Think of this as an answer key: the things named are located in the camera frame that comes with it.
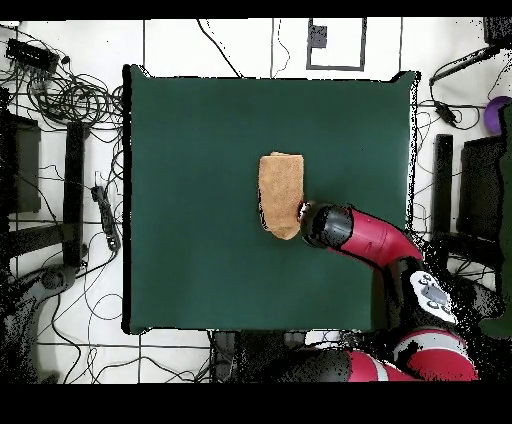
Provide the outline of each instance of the black post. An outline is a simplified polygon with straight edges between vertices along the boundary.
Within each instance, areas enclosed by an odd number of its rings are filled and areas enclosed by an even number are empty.
[[[438,134],[434,142],[434,169],[430,223],[432,239],[450,232],[452,211],[452,162],[453,136]],[[446,267],[448,253],[439,257],[440,265]]]
[[[62,243],[64,265],[80,267],[84,212],[84,141],[89,131],[82,122],[70,122],[66,136],[63,222],[74,226],[74,237]]]

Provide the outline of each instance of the white label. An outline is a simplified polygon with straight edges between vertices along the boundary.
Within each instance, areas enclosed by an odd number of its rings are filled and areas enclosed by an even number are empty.
[[[431,274],[423,271],[416,271],[411,275],[410,281],[414,289],[414,293],[418,298],[418,303],[424,311],[435,315],[443,321],[457,324],[457,318],[452,313],[452,302],[450,295],[442,290],[441,287],[439,287],[439,283]],[[427,286],[436,287],[437,289],[441,290],[446,296],[446,304],[443,305],[427,298],[422,293],[422,291]]]

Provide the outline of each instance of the green table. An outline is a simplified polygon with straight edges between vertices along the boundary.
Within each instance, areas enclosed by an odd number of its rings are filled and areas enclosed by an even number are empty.
[[[302,154],[308,199],[403,228],[415,78],[148,78],[132,66],[124,325],[370,328],[367,265],[263,231],[258,161]]]

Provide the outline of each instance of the purple object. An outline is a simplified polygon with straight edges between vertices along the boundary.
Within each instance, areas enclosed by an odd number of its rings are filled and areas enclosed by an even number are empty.
[[[508,96],[499,96],[492,99],[484,110],[484,124],[493,135],[501,135],[501,124],[498,111],[506,104],[512,102]]]

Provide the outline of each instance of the black stand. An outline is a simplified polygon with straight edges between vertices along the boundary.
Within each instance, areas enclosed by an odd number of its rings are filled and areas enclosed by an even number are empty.
[[[39,383],[35,360],[37,312],[43,302],[70,288],[86,246],[82,245],[84,140],[81,122],[69,123],[66,137],[63,224],[9,231],[16,197],[15,124],[7,110],[9,92],[0,88],[0,382]],[[64,264],[35,270],[9,281],[10,259],[62,243]],[[52,382],[58,378],[52,376]]]

